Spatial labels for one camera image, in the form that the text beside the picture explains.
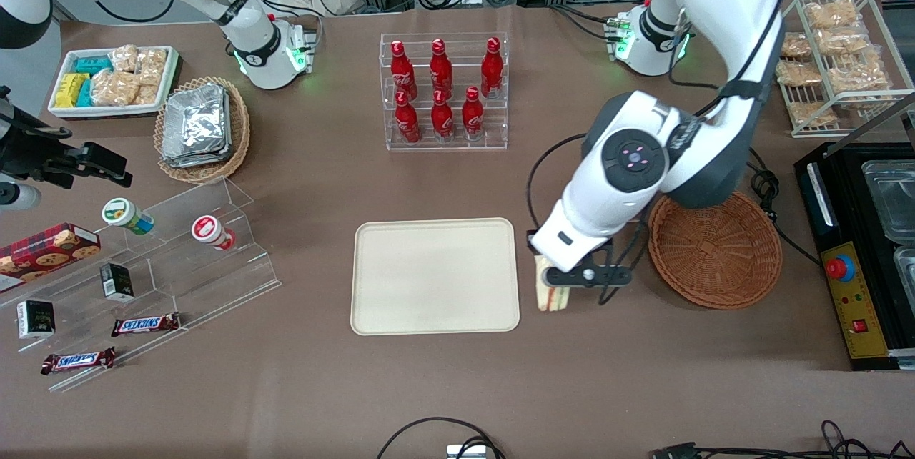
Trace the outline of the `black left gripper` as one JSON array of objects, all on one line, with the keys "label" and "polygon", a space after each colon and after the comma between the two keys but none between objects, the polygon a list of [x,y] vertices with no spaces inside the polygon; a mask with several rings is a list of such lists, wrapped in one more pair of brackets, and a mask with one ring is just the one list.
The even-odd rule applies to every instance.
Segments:
[{"label": "black left gripper", "polygon": [[614,270],[617,267],[614,250],[614,238],[609,237],[605,243],[590,252],[590,263],[600,271]]}]

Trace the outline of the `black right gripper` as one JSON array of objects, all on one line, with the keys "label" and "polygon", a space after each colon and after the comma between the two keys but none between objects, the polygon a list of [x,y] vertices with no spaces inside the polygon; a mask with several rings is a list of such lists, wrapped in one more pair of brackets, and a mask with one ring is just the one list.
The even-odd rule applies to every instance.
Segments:
[{"label": "black right gripper", "polygon": [[98,144],[83,145],[83,167],[78,150],[64,143],[72,136],[65,127],[52,129],[20,110],[2,112],[1,169],[19,181],[33,179],[71,189],[75,176],[93,176],[130,188],[133,175],[127,159]]}]

